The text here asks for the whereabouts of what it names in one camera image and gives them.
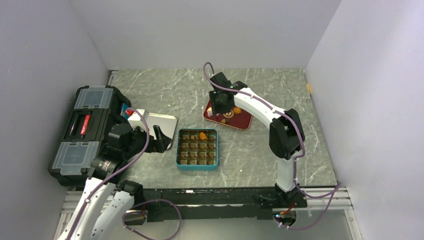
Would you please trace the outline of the blue cookie tin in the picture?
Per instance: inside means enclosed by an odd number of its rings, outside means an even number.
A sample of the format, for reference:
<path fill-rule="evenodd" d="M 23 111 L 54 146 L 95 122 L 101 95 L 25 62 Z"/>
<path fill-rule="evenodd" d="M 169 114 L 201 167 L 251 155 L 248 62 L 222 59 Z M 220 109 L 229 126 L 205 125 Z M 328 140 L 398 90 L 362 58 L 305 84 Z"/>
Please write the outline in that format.
<path fill-rule="evenodd" d="M 199 139 L 205 132 L 206 140 Z M 181 171 L 214 171 L 219 166 L 219 135 L 213 128 L 181 128 L 178 131 L 176 167 Z"/>

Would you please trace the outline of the red lacquer tray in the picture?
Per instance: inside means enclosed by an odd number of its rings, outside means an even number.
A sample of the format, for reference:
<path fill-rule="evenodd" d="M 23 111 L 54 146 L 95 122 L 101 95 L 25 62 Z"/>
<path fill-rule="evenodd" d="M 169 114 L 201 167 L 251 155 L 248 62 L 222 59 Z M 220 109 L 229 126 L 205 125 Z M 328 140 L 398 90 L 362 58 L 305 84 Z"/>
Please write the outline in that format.
<path fill-rule="evenodd" d="M 241 109 L 240 114 L 234 114 L 233 117 L 229 118 L 230 119 L 229 123 L 221 123 L 221 120 L 228 119 L 228 118 L 224 117 L 224 114 L 213 114 L 212 113 L 212 116 L 208 117 L 207 112 L 212 112 L 212 103 L 211 103 L 210 100 L 208 101 L 208 103 L 205 107 L 205 110 L 203 111 L 203 118 L 208 120 L 208 121 L 218 123 L 218 124 L 221 124 L 221 125 L 225 125 L 225 126 L 228 126 L 228 127 L 231 127 L 231 128 L 235 128 L 235 129 L 238 129 L 238 130 L 247 130 L 250 127 L 251 122 L 252 122 L 252 118 L 253 118 L 253 116 L 250 113 Z"/>

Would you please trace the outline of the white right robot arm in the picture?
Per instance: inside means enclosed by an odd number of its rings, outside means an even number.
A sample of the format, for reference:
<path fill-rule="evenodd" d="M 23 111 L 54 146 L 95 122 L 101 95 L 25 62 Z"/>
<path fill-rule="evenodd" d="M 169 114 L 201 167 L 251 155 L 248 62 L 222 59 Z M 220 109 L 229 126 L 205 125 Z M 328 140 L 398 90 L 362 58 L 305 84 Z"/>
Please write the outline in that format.
<path fill-rule="evenodd" d="M 305 154 L 304 132 L 296 110 L 285 110 L 266 101 L 245 83 L 231 83 L 219 72 L 207 80 L 213 90 L 209 92 L 213 114 L 228 113 L 234 107 L 247 111 L 268 129 L 268 145 L 277 157 L 275 200 L 287 208 L 301 194 L 298 190 L 296 161 Z"/>

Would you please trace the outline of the black plastic toolbox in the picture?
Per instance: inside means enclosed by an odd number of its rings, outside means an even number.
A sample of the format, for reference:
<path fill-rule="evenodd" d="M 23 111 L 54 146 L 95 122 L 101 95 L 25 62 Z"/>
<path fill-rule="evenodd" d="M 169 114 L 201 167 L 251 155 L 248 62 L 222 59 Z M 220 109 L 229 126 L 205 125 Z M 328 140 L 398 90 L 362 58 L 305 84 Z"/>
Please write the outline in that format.
<path fill-rule="evenodd" d="M 85 185 L 92 160 L 116 124 L 126 123 L 131 101 L 110 85 L 80 87 L 48 172 L 61 186 Z"/>

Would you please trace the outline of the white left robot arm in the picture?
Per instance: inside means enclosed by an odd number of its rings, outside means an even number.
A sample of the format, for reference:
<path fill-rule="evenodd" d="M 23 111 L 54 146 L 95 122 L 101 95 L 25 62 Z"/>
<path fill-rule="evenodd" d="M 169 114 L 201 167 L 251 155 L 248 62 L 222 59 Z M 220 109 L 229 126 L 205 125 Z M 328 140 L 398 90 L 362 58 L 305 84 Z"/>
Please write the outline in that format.
<path fill-rule="evenodd" d="M 60 240 L 104 240 L 129 209 L 144 203 L 143 186 L 134 181 L 120 182 L 122 173 L 143 153 L 164 153 L 172 144 L 160 126 L 154 135 L 128 123 L 114 125 L 106 145 L 92 161 L 81 198 Z"/>

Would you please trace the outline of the orange flower cookie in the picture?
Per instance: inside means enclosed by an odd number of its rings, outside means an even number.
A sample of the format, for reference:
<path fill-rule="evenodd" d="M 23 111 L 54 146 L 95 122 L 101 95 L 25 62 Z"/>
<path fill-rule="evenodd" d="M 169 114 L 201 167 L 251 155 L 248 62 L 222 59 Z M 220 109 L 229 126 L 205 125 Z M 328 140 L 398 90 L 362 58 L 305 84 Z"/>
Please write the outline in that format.
<path fill-rule="evenodd" d="M 238 107 L 234 107 L 234 108 L 233 108 L 233 113 L 234 113 L 235 115 L 239 115 L 241 112 L 242 112 L 242 110 L 241 110 L 240 108 L 238 108 Z"/>
<path fill-rule="evenodd" d="M 200 139 L 200 140 L 207 140 L 208 139 L 208 136 L 207 136 L 207 134 L 205 133 L 205 132 L 199 132 L 199 134 L 198 134 L 198 138 Z"/>

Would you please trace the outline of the silver tin lid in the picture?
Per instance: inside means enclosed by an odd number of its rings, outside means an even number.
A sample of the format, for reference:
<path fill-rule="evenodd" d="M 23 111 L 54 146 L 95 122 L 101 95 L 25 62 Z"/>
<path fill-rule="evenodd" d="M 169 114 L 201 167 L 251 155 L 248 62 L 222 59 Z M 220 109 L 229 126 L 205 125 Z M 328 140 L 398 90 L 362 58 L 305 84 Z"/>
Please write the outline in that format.
<path fill-rule="evenodd" d="M 148 125 L 150 135 L 153 136 L 154 139 L 156 139 L 156 137 L 155 137 L 153 126 L 160 126 L 162 132 L 166 136 L 170 137 L 173 143 L 173 137 L 177 127 L 177 123 L 178 123 L 178 118 L 176 116 L 158 114 L 158 113 L 149 113 L 146 123 Z"/>

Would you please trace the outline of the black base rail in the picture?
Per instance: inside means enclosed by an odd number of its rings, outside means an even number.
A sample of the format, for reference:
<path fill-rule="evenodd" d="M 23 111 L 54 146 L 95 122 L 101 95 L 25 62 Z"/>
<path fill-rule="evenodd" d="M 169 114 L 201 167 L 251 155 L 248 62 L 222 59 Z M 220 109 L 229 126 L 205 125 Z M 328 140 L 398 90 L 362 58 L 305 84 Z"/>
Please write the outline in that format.
<path fill-rule="evenodd" d="M 271 220 L 293 205 L 274 187 L 146 188 L 148 222 L 255 218 Z"/>

